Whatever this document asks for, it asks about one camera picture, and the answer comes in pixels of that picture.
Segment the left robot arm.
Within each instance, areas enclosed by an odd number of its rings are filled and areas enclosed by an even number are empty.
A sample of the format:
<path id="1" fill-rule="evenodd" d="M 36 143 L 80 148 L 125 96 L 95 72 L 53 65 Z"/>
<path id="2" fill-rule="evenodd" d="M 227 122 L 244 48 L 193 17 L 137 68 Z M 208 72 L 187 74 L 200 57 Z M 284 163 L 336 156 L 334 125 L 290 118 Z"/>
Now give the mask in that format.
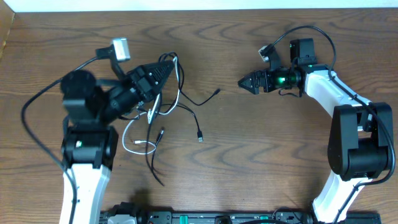
<path id="1" fill-rule="evenodd" d="M 61 81 L 63 106 L 72 126 L 62 141 L 64 195 L 60 223 L 98 223 L 113 169 L 119 135 L 111 123 L 160 94 L 175 62 L 140 65 L 102 89 L 87 70 L 68 73 Z"/>

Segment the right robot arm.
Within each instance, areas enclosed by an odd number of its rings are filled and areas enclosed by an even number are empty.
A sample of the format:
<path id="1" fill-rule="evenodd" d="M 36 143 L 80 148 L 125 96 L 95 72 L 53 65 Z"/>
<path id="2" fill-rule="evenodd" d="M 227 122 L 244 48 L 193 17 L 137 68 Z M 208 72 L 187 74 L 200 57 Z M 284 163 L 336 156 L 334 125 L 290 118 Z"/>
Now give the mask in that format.
<path id="1" fill-rule="evenodd" d="M 359 192 L 380 183 L 379 175 L 393 172 L 392 109 L 387 103 L 373 103 L 357 95 L 336 73 L 315 56 L 313 39 L 290 41 L 291 67 L 281 65 L 272 45 L 259 50 L 269 68 L 256 70 L 238 81 L 238 86 L 259 94 L 297 87 L 300 94 L 316 100 L 331 116 L 328 141 L 330 175 L 323 190 L 312 201 L 306 223 L 343 223 Z"/>

